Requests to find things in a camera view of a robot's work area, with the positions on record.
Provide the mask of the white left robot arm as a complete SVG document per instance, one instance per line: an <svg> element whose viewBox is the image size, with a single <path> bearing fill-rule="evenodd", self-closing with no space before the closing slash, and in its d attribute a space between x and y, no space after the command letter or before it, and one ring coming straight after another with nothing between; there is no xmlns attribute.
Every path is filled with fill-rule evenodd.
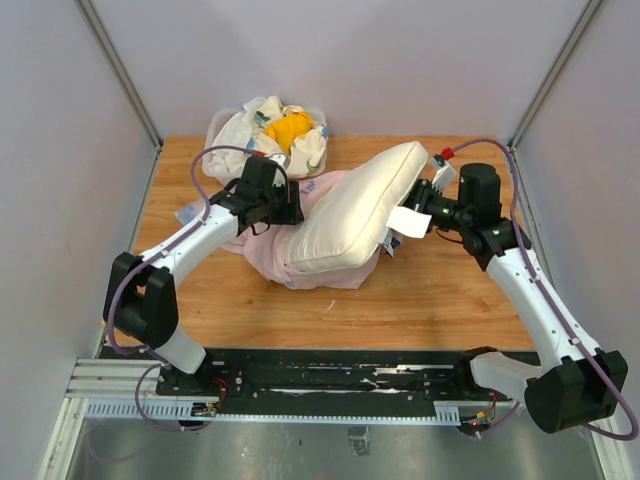
<svg viewBox="0 0 640 480"><path fill-rule="evenodd" d="M303 219L299 185L285 171L284 154L249 149L239 178L221 191L203 194L203 206L177 232L140 255L123 252L112 264L103 309L111 347L122 332L155 358L180 371L179 383L190 394L207 393L214 371L204 365L206 351L179 324L177 290L212 252L258 225L298 225Z"/></svg>

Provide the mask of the cream white pillow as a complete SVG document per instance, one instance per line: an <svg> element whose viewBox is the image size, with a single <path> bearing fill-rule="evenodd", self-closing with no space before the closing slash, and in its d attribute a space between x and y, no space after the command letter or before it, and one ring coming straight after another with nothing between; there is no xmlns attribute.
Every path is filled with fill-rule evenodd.
<svg viewBox="0 0 640 480"><path fill-rule="evenodd" d="M417 141L391 147L341 178L304 214L284 249L284 264L303 273L363 266L387 222L407 198L428 160Z"/></svg>

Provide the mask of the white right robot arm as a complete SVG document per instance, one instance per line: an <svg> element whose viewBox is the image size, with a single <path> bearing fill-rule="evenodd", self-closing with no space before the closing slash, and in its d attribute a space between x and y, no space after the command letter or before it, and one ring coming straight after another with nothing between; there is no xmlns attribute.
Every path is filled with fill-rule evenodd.
<svg viewBox="0 0 640 480"><path fill-rule="evenodd" d="M502 216L500 193L496 169L471 163L461 170L456 198L419 179L404 202L429 215L432 226L459 234L464 250L504 292L536 347L537 365L492 347L463 353L452 377L454 390L466 400L487 390L511 398L546 433L593 429L595 421L622 405L627 362L618 351L604 351L564 305L517 220Z"/></svg>

